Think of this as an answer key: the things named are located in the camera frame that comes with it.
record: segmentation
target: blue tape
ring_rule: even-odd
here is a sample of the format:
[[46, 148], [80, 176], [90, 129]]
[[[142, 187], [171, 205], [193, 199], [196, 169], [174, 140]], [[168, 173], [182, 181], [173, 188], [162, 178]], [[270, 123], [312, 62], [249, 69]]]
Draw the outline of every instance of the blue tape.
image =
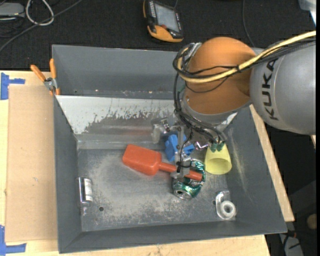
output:
[[0, 84], [0, 99], [7, 100], [9, 98], [9, 85], [10, 84], [25, 84], [24, 79], [10, 79], [9, 75], [1, 73], [1, 84]]
[[0, 256], [5, 256], [7, 253], [25, 252], [26, 243], [21, 245], [6, 245], [5, 243], [5, 227], [0, 225]]

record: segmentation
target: orange toy shovel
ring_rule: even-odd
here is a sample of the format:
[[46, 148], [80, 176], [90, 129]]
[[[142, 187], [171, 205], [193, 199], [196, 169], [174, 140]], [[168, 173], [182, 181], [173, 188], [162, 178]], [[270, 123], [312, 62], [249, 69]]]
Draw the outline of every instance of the orange toy shovel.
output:
[[[161, 153], [133, 144], [128, 144], [122, 162], [128, 167], [147, 175], [154, 175], [158, 170], [170, 173], [177, 170], [176, 166], [162, 162]], [[196, 181], [202, 180], [202, 174], [192, 170], [185, 177]]]

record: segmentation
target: black floor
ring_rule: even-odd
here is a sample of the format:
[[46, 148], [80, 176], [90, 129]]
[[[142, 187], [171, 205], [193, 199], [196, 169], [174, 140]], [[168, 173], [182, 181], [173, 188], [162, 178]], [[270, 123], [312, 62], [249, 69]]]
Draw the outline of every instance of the black floor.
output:
[[[7, 1], [27, 3], [27, 0]], [[79, 0], [47, 1], [58, 14]], [[173, 6], [177, 0], [158, 1]], [[252, 47], [266, 48], [316, 29], [309, 12], [300, 8], [298, 0], [178, 0], [184, 40], [160, 44], [147, 33], [142, 2], [83, 0], [45, 27], [33, 27], [26, 18], [0, 21], [0, 69], [29, 70], [31, 64], [36, 64], [42, 71], [49, 71], [52, 44], [178, 51], [188, 43], [228, 36]], [[30, 15], [41, 21], [49, 17], [49, 12], [40, 0], [35, 0]], [[316, 180], [314, 145], [309, 136], [271, 126], [267, 126], [267, 131], [287, 194], [294, 197]], [[300, 202], [292, 202], [293, 211], [296, 210], [294, 228], [301, 238], [301, 247], [305, 256], [316, 255], [316, 231], [306, 229], [306, 219], [316, 213], [316, 203], [308, 198], [302, 203], [308, 207], [301, 209], [297, 204]], [[272, 256], [283, 255], [278, 235], [267, 236], [267, 241]]]

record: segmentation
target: yellow cup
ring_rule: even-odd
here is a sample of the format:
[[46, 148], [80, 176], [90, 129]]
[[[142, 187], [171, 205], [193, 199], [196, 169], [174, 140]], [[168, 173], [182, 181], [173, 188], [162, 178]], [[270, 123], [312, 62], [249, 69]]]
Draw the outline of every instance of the yellow cup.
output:
[[226, 145], [220, 151], [211, 152], [207, 149], [205, 155], [205, 170], [212, 174], [225, 174], [232, 168], [229, 150]]

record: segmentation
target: handheld meter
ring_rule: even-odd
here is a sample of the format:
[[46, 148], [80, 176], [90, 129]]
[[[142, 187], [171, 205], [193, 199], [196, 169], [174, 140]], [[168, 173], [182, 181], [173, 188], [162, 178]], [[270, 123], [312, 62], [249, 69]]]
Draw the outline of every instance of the handheld meter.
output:
[[152, 37], [171, 43], [182, 41], [182, 25], [175, 8], [155, 0], [145, 0], [143, 16], [147, 19], [147, 29]]

